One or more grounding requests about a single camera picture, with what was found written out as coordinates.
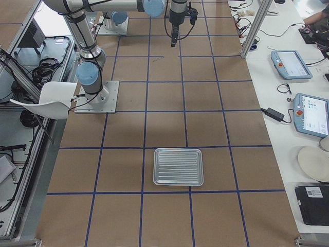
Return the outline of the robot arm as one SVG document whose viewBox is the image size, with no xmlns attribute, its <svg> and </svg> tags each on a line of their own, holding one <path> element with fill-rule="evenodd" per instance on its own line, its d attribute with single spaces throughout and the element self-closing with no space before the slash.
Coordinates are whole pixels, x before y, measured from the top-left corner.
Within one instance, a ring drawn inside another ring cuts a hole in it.
<svg viewBox="0 0 329 247">
<path fill-rule="evenodd" d="M 77 43 L 84 61 L 98 64 L 104 58 L 96 44 L 98 35 L 126 35 L 129 12 L 143 12 L 150 17 L 164 16 L 172 25 L 166 35 L 171 46 L 182 40 L 179 27 L 188 17 L 195 25 L 198 11 L 189 1 L 45 1 L 53 11 L 63 16 Z"/>
</svg>

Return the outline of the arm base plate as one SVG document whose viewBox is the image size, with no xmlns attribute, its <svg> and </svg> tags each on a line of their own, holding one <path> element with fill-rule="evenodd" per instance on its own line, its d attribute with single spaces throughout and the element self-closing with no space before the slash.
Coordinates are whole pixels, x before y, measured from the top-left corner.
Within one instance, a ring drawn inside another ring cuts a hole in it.
<svg viewBox="0 0 329 247">
<path fill-rule="evenodd" d="M 112 20 L 104 20 L 103 16 L 100 16 L 98 23 L 102 24 L 97 31 L 99 36 L 126 36 L 129 17 L 122 24 L 115 24 Z"/>
<path fill-rule="evenodd" d="M 94 98 L 93 95 L 85 94 L 82 86 L 80 86 L 79 94 L 85 94 L 77 99 L 77 107 L 74 108 L 76 114 L 102 114 L 116 113 L 119 81 L 103 82 L 103 89 Z"/>
</svg>

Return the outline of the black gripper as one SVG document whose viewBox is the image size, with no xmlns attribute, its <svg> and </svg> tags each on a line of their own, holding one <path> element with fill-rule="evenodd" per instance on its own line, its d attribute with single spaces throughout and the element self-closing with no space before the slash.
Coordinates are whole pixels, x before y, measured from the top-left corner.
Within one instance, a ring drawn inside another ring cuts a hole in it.
<svg viewBox="0 0 329 247">
<path fill-rule="evenodd" d="M 172 24 L 172 47 L 176 46 L 179 36 L 179 25 L 183 24 L 185 17 L 190 18 L 190 24 L 195 25 L 198 11 L 187 0 L 172 0 L 170 3 L 169 21 Z"/>
</svg>

